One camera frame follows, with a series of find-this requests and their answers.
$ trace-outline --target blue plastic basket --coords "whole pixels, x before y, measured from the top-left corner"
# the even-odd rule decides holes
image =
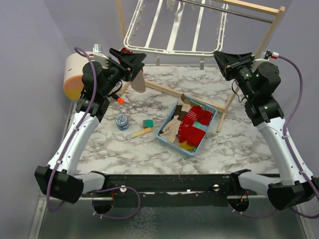
[[[217,109],[216,109],[215,107],[213,107],[213,106],[210,106],[210,105],[207,105],[207,104],[205,104],[205,103],[203,103],[203,102],[197,101],[197,100],[195,100],[193,97],[190,97],[190,96],[186,96],[186,97],[189,98],[189,99],[190,99],[192,102],[194,102],[195,104],[202,106],[206,111],[210,111],[210,112],[213,113],[213,117],[210,119],[209,125],[206,126],[206,127],[204,127],[204,128],[201,128],[201,130],[205,131],[205,136],[206,136],[206,133],[207,133],[209,127],[212,125],[212,123],[213,123],[213,121],[214,121],[214,118],[215,118],[215,116],[216,116],[216,114],[217,114]],[[160,134],[159,134],[160,131],[163,130],[163,128],[168,124],[168,122],[170,122],[170,121],[173,119],[176,106],[177,106],[177,103],[176,103],[176,105],[173,107],[173,109],[171,110],[171,112],[169,113],[169,115],[167,116],[167,118],[165,119],[164,123],[161,125],[160,129],[158,130],[158,132],[157,132],[157,137],[158,137],[158,139],[159,139],[160,142],[162,142],[163,144],[167,144],[169,147],[174,148],[174,149],[176,149],[176,150],[182,152],[182,154],[184,154],[185,156],[187,156],[187,157],[194,157],[194,156],[197,154],[197,152],[198,152],[200,146],[202,145],[205,136],[203,137],[203,139],[202,139],[201,142],[199,143],[199,146],[196,148],[196,150],[193,151],[193,152],[189,152],[189,151],[187,151],[187,150],[185,150],[185,149],[179,147],[179,146],[176,145],[176,144],[173,144],[173,143],[171,143],[171,142],[168,142],[166,139],[164,139],[163,137],[161,137]]]

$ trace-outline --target white cable clip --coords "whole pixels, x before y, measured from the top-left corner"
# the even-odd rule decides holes
[[[204,58],[200,58],[200,62],[199,62],[199,69],[200,70],[204,70],[204,64],[205,64]]]
[[[167,9],[173,11],[175,6],[175,0],[167,0],[166,6],[167,6]]]
[[[270,57],[273,59],[277,59],[279,57],[279,54],[277,52],[273,52],[273,54]]]
[[[155,54],[155,65],[160,65],[160,57],[157,54]]]

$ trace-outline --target red sock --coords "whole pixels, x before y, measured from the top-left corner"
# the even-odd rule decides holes
[[[192,125],[197,120],[197,117],[204,119],[206,113],[201,106],[194,106],[184,117],[178,131],[178,139],[180,143],[187,140],[187,143],[193,146],[198,146],[205,135],[205,131],[195,128]]]
[[[179,142],[183,143],[187,140],[187,144],[192,146],[199,146],[199,143],[205,136],[205,131],[193,126],[185,127],[179,132]]]
[[[203,110],[200,115],[197,117],[197,121],[203,125],[209,125],[210,119],[213,116],[212,112]]]

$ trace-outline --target green sponge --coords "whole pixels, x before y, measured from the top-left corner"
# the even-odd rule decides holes
[[[148,128],[148,127],[152,128],[154,123],[153,123],[153,120],[147,119],[143,121],[143,125],[144,125],[144,128]]]

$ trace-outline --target beige cloth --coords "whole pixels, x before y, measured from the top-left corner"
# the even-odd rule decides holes
[[[178,99],[173,119],[165,125],[159,135],[168,142],[173,143],[176,140],[176,135],[178,135],[178,130],[183,118],[194,105],[195,103],[191,102],[184,94],[182,94]]]
[[[131,82],[131,87],[133,90],[139,93],[144,93],[146,91],[143,71],[140,71],[135,79]]]

